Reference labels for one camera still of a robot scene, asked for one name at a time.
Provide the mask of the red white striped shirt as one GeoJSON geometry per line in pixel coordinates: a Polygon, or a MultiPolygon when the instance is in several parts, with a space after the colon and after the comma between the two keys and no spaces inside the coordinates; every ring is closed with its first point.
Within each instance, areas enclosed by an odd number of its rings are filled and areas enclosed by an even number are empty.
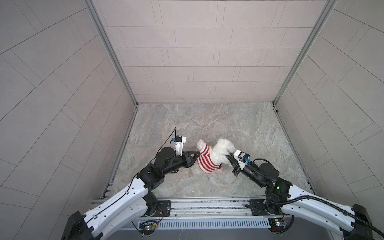
{"type": "Polygon", "coordinates": [[[210,147],[204,144],[204,146],[199,147],[200,155],[197,159],[198,165],[200,169],[207,174],[211,174],[216,170],[220,170],[222,168],[222,164],[216,165],[211,160],[210,156],[210,147]]]}

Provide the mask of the white plush teddy bear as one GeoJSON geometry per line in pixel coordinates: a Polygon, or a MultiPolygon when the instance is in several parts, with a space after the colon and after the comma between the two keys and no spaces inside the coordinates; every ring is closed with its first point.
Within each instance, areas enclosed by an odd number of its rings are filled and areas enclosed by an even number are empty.
{"type": "MultiPolygon", "coordinates": [[[[198,140],[197,142],[197,150],[199,152],[199,147],[204,146],[207,143],[205,143],[203,140],[198,140]]],[[[192,173],[191,176],[194,178],[197,178],[198,181],[208,181],[209,183],[216,185],[216,186],[224,186],[226,180],[232,180],[233,177],[231,176],[230,170],[232,170],[232,166],[228,159],[226,158],[226,155],[230,155],[235,153],[236,147],[235,145],[228,139],[218,139],[217,143],[212,147],[210,147],[210,156],[211,160],[214,162],[214,164],[219,165],[222,164],[222,168],[220,170],[216,170],[212,172],[211,174],[204,173],[199,165],[198,162],[192,166],[192,173]]]]}

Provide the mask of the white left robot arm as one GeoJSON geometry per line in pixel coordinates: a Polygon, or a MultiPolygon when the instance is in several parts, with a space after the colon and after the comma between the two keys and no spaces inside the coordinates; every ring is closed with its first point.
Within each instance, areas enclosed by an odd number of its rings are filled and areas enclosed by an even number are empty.
{"type": "Polygon", "coordinates": [[[62,234],[63,240],[105,240],[131,220],[156,213],[158,199],[153,190],[165,180],[165,175],[195,164],[200,152],[183,152],[176,155],[166,147],[148,163],[129,185],[103,204],[82,214],[72,214],[62,234]]]}

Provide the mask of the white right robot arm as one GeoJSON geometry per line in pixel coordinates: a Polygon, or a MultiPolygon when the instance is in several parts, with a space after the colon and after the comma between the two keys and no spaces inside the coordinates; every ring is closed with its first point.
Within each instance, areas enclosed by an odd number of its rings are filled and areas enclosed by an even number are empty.
{"type": "Polygon", "coordinates": [[[263,202],[251,200],[246,206],[253,213],[302,218],[333,231],[345,240],[371,240],[373,233],[378,231],[372,225],[367,210],[358,204],[350,207],[311,194],[280,178],[280,172],[265,159],[258,166],[241,151],[226,157],[235,176],[243,174],[266,189],[263,202]]]}

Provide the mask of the right green circuit board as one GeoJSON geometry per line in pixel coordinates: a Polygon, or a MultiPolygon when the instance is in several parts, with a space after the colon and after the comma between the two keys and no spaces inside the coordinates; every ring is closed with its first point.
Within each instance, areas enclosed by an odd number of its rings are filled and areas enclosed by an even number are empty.
{"type": "Polygon", "coordinates": [[[287,225],[283,218],[270,218],[268,221],[270,225],[269,231],[272,233],[281,232],[287,225]]]}

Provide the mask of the green circuit board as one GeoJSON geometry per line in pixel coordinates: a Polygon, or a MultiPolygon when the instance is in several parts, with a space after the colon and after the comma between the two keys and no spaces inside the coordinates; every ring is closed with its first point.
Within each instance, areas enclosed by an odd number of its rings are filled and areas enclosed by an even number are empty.
{"type": "Polygon", "coordinates": [[[287,225],[283,218],[270,218],[268,221],[270,225],[269,231],[272,233],[281,232],[287,225]]]}
{"type": "Polygon", "coordinates": [[[144,236],[149,236],[157,229],[157,226],[157,221],[144,221],[139,224],[139,232],[144,236]]]}

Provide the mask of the left green circuit board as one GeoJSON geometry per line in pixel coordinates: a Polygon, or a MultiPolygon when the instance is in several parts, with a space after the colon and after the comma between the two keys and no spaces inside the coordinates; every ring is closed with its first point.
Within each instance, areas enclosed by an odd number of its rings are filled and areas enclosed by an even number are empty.
{"type": "Polygon", "coordinates": [[[157,221],[144,221],[139,224],[139,232],[144,236],[149,236],[157,229],[157,226],[157,221]]]}

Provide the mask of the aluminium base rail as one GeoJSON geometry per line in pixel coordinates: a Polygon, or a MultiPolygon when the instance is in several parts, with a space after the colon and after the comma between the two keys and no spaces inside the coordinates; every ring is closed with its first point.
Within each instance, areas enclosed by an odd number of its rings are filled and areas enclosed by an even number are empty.
{"type": "Polygon", "coordinates": [[[150,220],[158,222],[156,230],[269,230],[270,218],[283,218],[289,224],[291,216],[253,213],[246,207],[251,200],[264,201],[246,197],[159,199],[156,213],[131,220],[118,231],[139,230],[140,223],[150,220]]]}

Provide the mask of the aluminium corner post left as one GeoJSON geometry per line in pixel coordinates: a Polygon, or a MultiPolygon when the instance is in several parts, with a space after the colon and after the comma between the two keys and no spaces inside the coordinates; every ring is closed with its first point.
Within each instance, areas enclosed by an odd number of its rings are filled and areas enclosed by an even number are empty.
{"type": "Polygon", "coordinates": [[[116,52],[114,51],[114,48],[110,42],[110,39],[108,38],[107,32],[106,32],[106,30],[102,24],[101,18],[99,17],[99,15],[97,13],[94,2],[91,0],[84,0],[84,5],[85,5],[85,7],[86,7],[86,9],[90,15],[92,22],[95,25],[95,28],[96,28],[96,30],[97,30],[100,38],[101,38],[101,41],[102,41],[104,47],[106,48],[106,51],[107,51],[107,53],[111,59],[111,62],[113,64],[115,70],[117,71],[117,74],[119,75],[120,79],[123,82],[123,85],[125,86],[126,90],[128,91],[128,94],[131,97],[135,108],[138,108],[139,104],[138,104],[138,102],[134,96],[134,93],[133,93],[131,87],[129,86],[128,80],[127,80],[126,75],[122,69],[122,66],[119,62],[119,59],[116,55],[116,52]]]}

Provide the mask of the aluminium corner post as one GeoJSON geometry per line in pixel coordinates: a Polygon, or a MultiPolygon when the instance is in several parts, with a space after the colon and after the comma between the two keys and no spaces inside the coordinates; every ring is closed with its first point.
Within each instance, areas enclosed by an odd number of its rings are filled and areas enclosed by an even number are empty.
{"type": "Polygon", "coordinates": [[[293,66],[291,67],[289,73],[286,76],[285,81],[282,84],[282,87],[280,88],[276,98],[272,102],[274,108],[277,108],[277,104],[282,98],[285,90],[288,88],[288,85],[290,84],[291,80],[295,76],[297,70],[299,69],[300,65],[302,64],[304,58],[307,56],[310,48],[314,44],[317,36],[319,35],[321,29],[323,28],[324,24],[326,23],[327,19],[329,18],[330,14],[332,13],[334,6],[338,0],[328,0],[326,1],[326,4],[321,11],[317,21],[315,22],[314,27],[312,28],[307,40],[305,41],[304,46],[302,47],[301,51],[299,52],[299,55],[297,56],[293,66]]]}
{"type": "Polygon", "coordinates": [[[107,53],[111,59],[111,62],[113,64],[115,70],[117,71],[117,74],[119,75],[120,79],[123,82],[123,85],[125,86],[126,90],[128,91],[128,94],[131,97],[135,108],[138,108],[139,104],[138,104],[138,102],[134,96],[134,93],[133,93],[131,87],[129,86],[128,80],[127,80],[126,75],[122,69],[122,66],[119,62],[119,59],[116,55],[116,52],[114,51],[114,48],[110,42],[110,39],[108,38],[107,32],[106,32],[106,30],[102,24],[101,18],[99,17],[99,15],[97,13],[94,2],[91,0],[84,0],[84,5],[85,5],[85,7],[86,7],[86,9],[90,15],[92,22],[95,25],[95,28],[96,28],[96,30],[97,30],[100,38],[101,38],[101,41],[102,41],[104,47],[106,48],[106,51],[107,51],[107,53]]]}

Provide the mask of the aluminium corner post right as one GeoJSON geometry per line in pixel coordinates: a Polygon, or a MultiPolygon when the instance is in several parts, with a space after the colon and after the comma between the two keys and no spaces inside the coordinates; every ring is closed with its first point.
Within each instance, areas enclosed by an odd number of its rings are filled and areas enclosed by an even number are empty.
{"type": "Polygon", "coordinates": [[[277,104],[282,98],[285,90],[288,88],[288,85],[290,84],[291,80],[295,76],[297,70],[299,69],[300,65],[302,64],[304,58],[307,56],[310,48],[314,44],[317,36],[319,35],[321,29],[323,28],[324,24],[326,23],[327,19],[329,18],[330,14],[332,13],[334,6],[338,0],[328,0],[326,1],[326,4],[321,11],[317,21],[315,22],[314,27],[312,28],[307,40],[305,41],[304,46],[302,47],[301,51],[299,52],[299,55],[297,56],[293,66],[291,67],[289,73],[286,76],[285,81],[282,84],[282,87],[280,88],[276,98],[272,102],[274,108],[277,108],[277,104]]]}

